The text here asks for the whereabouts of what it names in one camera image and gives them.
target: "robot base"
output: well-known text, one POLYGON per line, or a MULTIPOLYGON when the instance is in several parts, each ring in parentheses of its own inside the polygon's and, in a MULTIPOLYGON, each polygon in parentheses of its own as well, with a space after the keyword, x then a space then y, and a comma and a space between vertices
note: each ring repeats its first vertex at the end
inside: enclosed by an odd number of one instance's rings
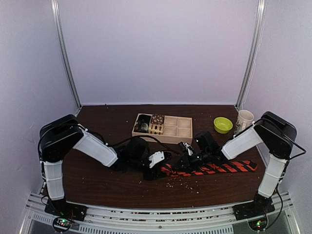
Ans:
POLYGON ((55 211, 53 209, 52 203, 50 202, 50 200, 48 200, 44 211, 48 214, 66 218, 68 220, 73 219, 77 221, 84 221, 84 217, 86 216, 86 212, 87 212, 86 206, 71 204, 71 203, 66 203, 66 206, 68 210, 70 210, 70 212, 68 212, 67 214, 62 214, 61 212, 55 211))
POLYGON ((272 199, 265 206, 257 206, 254 201, 233 206, 236 220, 253 218, 275 211, 272 199))

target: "divided wooden organizer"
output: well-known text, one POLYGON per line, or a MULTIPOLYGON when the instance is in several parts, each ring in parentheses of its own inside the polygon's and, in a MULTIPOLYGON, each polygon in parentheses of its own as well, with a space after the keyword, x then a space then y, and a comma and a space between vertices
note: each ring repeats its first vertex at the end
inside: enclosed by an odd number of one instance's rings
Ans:
MULTIPOLYGON (((162 125, 149 123, 148 133, 135 131, 135 126, 138 123, 140 115, 150 116, 151 114, 138 114, 134 127, 132 129, 132 136, 146 135, 157 138, 162 143, 178 144, 180 142, 192 143, 193 140, 193 125, 192 118, 164 116, 162 125)), ((144 137, 146 141, 155 142, 151 138, 144 137)))

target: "mug handle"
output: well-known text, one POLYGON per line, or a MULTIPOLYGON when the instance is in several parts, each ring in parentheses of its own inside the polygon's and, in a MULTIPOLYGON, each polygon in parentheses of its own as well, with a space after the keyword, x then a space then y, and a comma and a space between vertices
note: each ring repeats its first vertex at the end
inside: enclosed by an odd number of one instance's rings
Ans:
POLYGON ((241 131, 244 131, 245 130, 245 128, 246 128, 246 122, 243 122, 243 124, 242 124, 242 128, 241 128, 241 131))

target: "white mug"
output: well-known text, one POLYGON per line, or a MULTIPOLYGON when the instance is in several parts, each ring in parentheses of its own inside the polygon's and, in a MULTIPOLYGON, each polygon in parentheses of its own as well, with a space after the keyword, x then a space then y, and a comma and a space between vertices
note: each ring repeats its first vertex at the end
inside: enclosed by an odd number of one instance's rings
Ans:
POLYGON ((251 125, 254 120, 254 115, 247 110, 240 110, 238 112, 238 117, 235 125, 234 134, 237 135, 244 131, 247 127, 251 125))

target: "green bowl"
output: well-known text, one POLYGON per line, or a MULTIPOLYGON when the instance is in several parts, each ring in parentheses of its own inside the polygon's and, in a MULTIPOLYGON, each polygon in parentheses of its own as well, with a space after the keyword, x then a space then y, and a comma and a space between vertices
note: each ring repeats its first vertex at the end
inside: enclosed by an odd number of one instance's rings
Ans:
POLYGON ((228 133, 233 128, 232 122, 225 117, 218 117, 214 119, 214 129, 221 134, 228 133))

